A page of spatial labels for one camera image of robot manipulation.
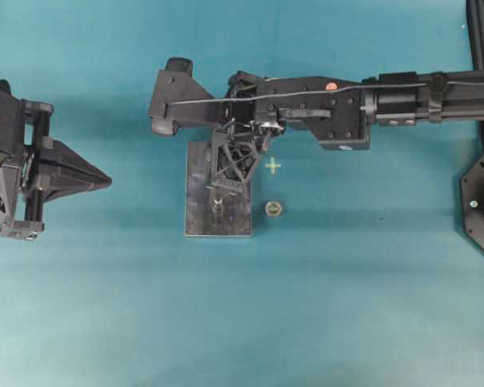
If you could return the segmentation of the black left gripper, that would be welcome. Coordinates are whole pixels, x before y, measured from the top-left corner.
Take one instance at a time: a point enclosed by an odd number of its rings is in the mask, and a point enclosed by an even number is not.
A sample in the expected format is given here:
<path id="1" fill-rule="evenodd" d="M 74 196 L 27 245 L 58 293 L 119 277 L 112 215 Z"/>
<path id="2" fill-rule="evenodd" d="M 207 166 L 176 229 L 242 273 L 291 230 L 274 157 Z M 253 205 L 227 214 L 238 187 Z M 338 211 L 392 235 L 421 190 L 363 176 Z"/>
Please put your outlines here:
<path id="1" fill-rule="evenodd" d="M 112 183 L 100 169 L 48 136 L 52 113 L 53 105 L 17 99 L 9 82 L 0 80 L 1 237 L 33 240 L 44 231 L 43 196 L 28 191 L 36 167 L 35 187 L 42 191 L 93 191 Z"/>

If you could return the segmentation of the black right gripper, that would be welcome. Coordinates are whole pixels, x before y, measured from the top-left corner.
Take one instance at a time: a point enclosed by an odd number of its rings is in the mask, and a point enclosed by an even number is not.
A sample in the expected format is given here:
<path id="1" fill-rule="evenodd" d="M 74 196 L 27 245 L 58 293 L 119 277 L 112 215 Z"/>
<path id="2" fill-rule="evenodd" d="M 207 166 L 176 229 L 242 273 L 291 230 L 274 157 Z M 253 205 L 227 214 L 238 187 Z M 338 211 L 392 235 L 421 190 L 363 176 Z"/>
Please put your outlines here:
<path id="1" fill-rule="evenodd" d="M 370 129 L 359 84 L 327 77 L 267 78 L 239 71 L 228 81 L 225 122 L 308 130 L 327 150 L 367 150 Z M 228 128 L 211 135 L 210 183 L 243 192 L 259 161 L 254 133 Z"/>

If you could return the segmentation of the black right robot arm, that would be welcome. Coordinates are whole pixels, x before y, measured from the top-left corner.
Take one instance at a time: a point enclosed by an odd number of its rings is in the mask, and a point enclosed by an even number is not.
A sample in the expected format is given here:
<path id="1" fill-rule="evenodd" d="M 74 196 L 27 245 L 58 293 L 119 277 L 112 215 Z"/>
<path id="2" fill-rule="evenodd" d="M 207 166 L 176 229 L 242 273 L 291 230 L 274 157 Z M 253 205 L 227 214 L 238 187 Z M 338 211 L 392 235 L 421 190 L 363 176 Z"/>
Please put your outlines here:
<path id="1" fill-rule="evenodd" d="M 211 185 L 240 192 L 287 127 L 309 131 L 326 150 L 366 150 L 373 125 L 484 119 L 484 71 L 390 73 L 361 82 L 239 73 L 218 107 Z"/>

